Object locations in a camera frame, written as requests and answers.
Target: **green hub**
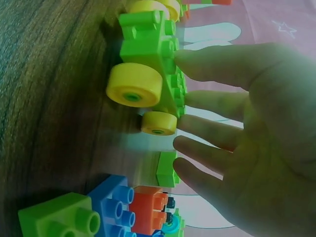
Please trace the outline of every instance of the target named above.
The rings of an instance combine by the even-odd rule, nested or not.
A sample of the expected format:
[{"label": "green hub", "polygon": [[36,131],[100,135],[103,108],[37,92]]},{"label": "green hub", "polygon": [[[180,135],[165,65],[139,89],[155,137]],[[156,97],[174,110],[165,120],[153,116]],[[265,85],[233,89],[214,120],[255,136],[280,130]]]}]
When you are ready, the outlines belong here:
[{"label": "green hub", "polygon": [[153,132],[154,134],[157,134],[157,135],[159,135],[159,134],[164,134],[164,131],[157,130],[157,129],[152,130],[152,132]]},{"label": "green hub", "polygon": [[125,100],[131,101],[131,102],[138,102],[142,100],[142,97],[135,93],[125,93],[123,96]]}]

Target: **hand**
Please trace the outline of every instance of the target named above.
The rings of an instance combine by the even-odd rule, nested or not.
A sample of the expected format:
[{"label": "hand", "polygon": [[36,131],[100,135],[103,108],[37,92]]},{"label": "hand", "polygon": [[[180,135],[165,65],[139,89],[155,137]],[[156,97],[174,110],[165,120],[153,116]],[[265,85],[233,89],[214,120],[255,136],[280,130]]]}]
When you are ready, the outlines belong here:
[{"label": "hand", "polygon": [[191,79],[249,91],[186,95],[186,105],[244,129],[184,115],[178,128],[217,148],[179,136],[175,149],[223,180],[183,158],[174,162],[180,178],[253,236],[316,236],[316,65],[276,44],[181,50],[175,60]]}]

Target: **table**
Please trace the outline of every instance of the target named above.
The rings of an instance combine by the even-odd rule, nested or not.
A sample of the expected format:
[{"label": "table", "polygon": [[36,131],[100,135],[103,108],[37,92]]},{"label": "table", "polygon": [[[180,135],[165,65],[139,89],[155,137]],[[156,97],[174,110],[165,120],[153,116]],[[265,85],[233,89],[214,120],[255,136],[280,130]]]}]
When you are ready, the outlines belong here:
[{"label": "table", "polygon": [[126,147],[137,109],[105,95],[126,0],[0,0],[0,230],[17,211],[108,177],[157,185],[159,152]]}]

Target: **blue building block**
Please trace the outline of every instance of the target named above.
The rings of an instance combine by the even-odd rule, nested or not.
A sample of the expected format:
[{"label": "blue building block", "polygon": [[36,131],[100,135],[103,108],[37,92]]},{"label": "blue building block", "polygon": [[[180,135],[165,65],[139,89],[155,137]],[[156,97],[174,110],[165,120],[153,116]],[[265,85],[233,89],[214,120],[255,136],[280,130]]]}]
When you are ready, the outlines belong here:
[{"label": "blue building block", "polygon": [[164,237],[161,231],[156,230],[152,236],[137,234],[137,237]]},{"label": "blue building block", "polygon": [[111,175],[88,196],[92,199],[92,209],[101,217],[96,237],[137,237],[131,232],[135,213],[128,209],[134,200],[134,189],[128,186],[126,177]]}]

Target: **yellow wheel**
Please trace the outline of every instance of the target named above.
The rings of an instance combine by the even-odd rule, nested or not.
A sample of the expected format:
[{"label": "yellow wheel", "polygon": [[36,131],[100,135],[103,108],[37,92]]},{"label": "yellow wheel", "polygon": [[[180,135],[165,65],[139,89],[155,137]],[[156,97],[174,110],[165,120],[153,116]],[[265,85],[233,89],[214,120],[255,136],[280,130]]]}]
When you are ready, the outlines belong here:
[{"label": "yellow wheel", "polygon": [[161,2],[155,1],[155,0],[140,0],[135,2],[131,9],[129,10],[129,13],[137,13],[137,12],[143,12],[143,11],[164,11],[167,20],[170,20],[170,13],[168,8],[163,5]]},{"label": "yellow wheel", "polygon": [[146,112],[143,116],[142,131],[152,135],[168,136],[177,129],[177,117],[164,112]]},{"label": "yellow wheel", "polygon": [[143,64],[122,63],[113,67],[106,89],[115,102],[136,107],[152,107],[160,101],[162,77]]},{"label": "yellow wheel", "polygon": [[181,6],[177,0],[157,0],[165,5],[170,12],[170,19],[177,22],[180,17]]}]

